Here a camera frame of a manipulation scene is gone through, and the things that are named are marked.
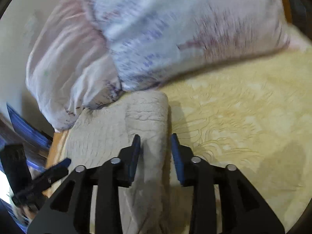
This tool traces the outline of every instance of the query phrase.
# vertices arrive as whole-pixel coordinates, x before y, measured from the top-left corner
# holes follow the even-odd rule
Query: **wall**
[[[25,69],[34,42],[59,0],[12,0],[0,19],[0,113],[6,103],[38,130],[53,135],[25,85]]]

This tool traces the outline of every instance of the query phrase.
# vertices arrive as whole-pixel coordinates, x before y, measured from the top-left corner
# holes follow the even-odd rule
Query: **cable knit blanket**
[[[76,165],[92,168],[118,155],[140,135],[143,156],[139,159],[131,188],[120,188],[123,232],[162,233],[162,167],[167,143],[168,99],[164,93],[133,93],[102,110],[84,110],[71,129],[65,156]],[[91,204],[91,233],[94,233],[96,189]]]

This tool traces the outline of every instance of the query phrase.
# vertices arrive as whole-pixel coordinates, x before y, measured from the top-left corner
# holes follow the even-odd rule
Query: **yellow blanket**
[[[312,198],[312,49],[188,74],[161,91],[180,143],[235,164],[288,231]],[[170,184],[171,233],[188,233],[192,190],[172,163]]]

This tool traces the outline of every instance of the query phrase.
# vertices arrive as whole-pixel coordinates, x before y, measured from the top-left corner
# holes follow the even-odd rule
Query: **bright light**
[[[0,171],[0,198],[6,203],[10,203],[10,185],[7,176]]]

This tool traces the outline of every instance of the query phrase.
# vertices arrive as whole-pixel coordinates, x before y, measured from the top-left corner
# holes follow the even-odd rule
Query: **white pillow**
[[[89,0],[124,91],[285,47],[281,0]]]
[[[121,84],[106,40],[79,0],[62,0],[29,56],[26,86],[57,131],[73,126],[84,108],[119,98]]]

